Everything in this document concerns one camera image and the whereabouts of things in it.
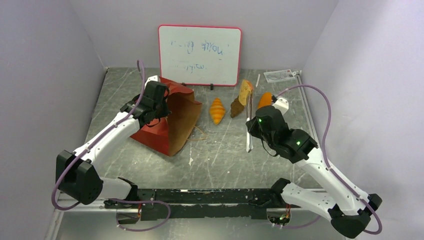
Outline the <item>orange fake bread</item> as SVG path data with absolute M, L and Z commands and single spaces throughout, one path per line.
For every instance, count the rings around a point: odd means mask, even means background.
M 257 109 L 260 109 L 262 107 L 270 106 L 273 104 L 273 94 L 271 92 L 265 92 L 257 105 Z

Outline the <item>white marker pen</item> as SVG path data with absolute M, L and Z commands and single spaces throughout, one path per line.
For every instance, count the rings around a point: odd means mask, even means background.
M 255 83 L 255 88 L 257 88 L 259 86 L 260 78 L 261 78 L 261 74 L 259 73 L 257 75 L 257 80 L 256 80 L 256 83 Z

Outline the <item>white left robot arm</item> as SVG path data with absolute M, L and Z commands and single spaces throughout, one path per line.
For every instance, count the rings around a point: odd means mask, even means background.
M 63 150 L 56 157 L 55 188 L 89 205 L 97 199 L 111 199 L 126 208 L 140 200 L 135 183 L 124 179 L 100 177 L 96 167 L 123 141 L 153 120 L 170 114 L 166 84 L 149 80 L 143 93 L 125 103 L 114 119 L 95 137 L 73 151 Z

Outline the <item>pink framed whiteboard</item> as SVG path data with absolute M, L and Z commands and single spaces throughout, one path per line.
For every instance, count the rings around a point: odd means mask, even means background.
M 186 85 L 237 85 L 240 28 L 162 24 L 157 30 L 161 77 Z

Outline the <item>sliced fake bread piece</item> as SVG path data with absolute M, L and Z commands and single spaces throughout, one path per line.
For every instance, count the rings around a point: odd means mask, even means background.
M 249 80 L 243 79 L 240 85 L 238 101 L 241 105 L 246 106 L 248 102 L 248 96 L 253 92 L 254 87 Z

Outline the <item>orange striped fake croissant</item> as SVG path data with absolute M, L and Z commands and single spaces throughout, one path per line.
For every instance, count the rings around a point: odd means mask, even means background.
M 226 114 L 226 109 L 222 104 L 219 98 L 215 98 L 210 107 L 209 107 L 209 115 L 212 119 L 212 122 L 215 125 L 218 125 Z

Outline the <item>red paper bag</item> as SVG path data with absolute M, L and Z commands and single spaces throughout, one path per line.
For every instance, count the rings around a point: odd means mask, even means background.
M 202 110 L 202 103 L 195 100 L 192 89 L 160 76 L 160 82 L 167 85 L 170 96 L 167 105 L 170 115 L 151 122 L 153 127 L 144 126 L 130 137 L 166 156 L 172 157 L 182 149 L 196 125 Z

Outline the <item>brown fake bread roll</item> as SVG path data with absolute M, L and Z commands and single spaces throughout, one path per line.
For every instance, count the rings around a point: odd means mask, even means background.
M 233 119 L 240 115 L 245 109 L 245 106 L 240 102 L 237 96 L 230 105 L 230 117 Z

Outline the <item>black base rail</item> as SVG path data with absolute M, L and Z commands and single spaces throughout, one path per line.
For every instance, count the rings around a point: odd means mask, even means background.
M 269 188 L 140 188 L 137 194 L 142 203 L 105 200 L 104 207 L 132 213 L 140 221 L 239 217 L 267 220 L 272 210 L 284 212 L 289 207 Z

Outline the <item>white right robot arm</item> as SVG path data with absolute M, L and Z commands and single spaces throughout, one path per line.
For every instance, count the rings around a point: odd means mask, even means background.
M 287 203 L 309 210 L 328 220 L 346 238 L 366 232 L 371 215 L 382 203 L 376 193 L 361 190 L 325 160 L 317 142 L 306 131 L 289 128 L 280 109 L 262 107 L 245 124 L 247 132 L 274 150 L 276 157 L 303 169 L 325 190 L 314 192 L 280 178 L 270 189 L 269 199 L 275 207 Z

